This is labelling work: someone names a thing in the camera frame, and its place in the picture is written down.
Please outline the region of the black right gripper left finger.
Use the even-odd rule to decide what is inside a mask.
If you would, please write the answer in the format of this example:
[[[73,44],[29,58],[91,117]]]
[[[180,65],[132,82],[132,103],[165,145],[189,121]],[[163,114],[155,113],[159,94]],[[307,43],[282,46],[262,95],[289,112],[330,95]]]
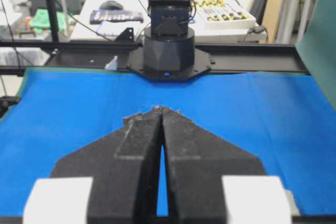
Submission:
[[[161,111],[124,119],[122,128],[60,158],[52,178],[92,177],[88,223],[147,223],[155,215]]]

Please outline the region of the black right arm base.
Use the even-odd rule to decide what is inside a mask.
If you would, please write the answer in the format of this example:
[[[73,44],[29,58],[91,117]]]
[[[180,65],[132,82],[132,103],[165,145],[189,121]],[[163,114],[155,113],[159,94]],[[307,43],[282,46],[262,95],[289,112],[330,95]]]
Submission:
[[[149,0],[151,23],[126,68],[152,81],[185,81],[207,73],[211,56],[195,46],[189,27],[191,0]]]

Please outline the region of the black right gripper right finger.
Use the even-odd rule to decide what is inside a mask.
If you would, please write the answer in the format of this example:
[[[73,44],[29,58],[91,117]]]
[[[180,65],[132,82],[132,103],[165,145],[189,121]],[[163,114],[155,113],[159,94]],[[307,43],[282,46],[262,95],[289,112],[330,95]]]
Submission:
[[[169,109],[162,110],[173,223],[226,223],[223,175],[265,175],[261,160]]]

